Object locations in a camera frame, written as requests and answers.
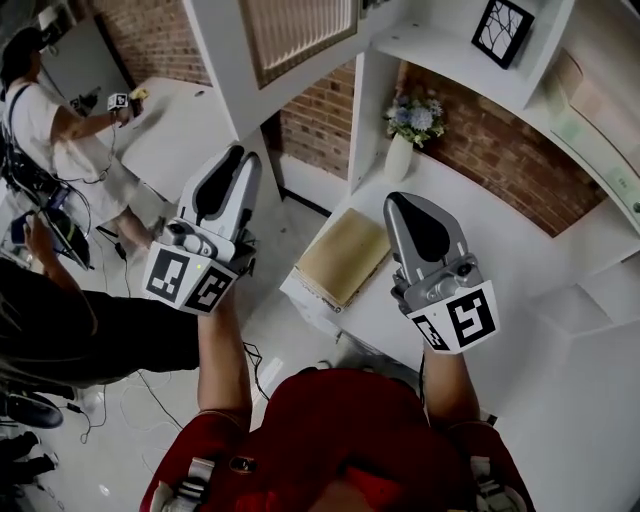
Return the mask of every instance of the white desk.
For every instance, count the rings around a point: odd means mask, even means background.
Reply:
[[[150,96],[140,117],[116,128],[116,157],[165,199],[177,202],[192,174],[234,138],[213,88],[158,77],[140,86]],[[111,128],[98,137],[111,146]]]
[[[541,275],[553,275],[565,262],[552,238],[502,200],[428,157],[416,155],[414,164],[418,169],[395,185],[379,169],[372,170],[334,210],[316,239],[347,208],[384,225],[383,202],[394,190],[421,195],[450,212],[460,222],[483,276],[493,281],[496,292],[502,331],[468,351],[466,357],[483,407],[500,415],[512,401],[533,392],[561,363],[566,347],[555,331],[528,312],[526,299]],[[291,274],[280,289],[315,325],[333,325],[417,370],[421,335],[389,293],[397,267],[387,260],[340,314],[330,311]]]

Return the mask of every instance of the framed artwork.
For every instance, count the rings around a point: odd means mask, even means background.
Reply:
[[[533,20],[532,14],[508,0],[489,0],[471,42],[507,69]]]

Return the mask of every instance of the hand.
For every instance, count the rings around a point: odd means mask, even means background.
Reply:
[[[31,215],[27,219],[24,225],[24,240],[29,252],[43,265],[47,266],[50,262],[57,261],[51,234],[37,215]]]
[[[120,122],[120,128],[129,124],[133,117],[133,110],[131,107],[120,108],[116,110],[116,120]]]

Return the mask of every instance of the flower vase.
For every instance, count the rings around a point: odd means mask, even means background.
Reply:
[[[391,183],[399,183],[407,175],[412,156],[413,144],[396,133],[384,163],[384,174]]]

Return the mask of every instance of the book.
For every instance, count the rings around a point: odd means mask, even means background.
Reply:
[[[300,258],[294,275],[336,312],[346,308],[391,247],[386,229],[349,208]]]

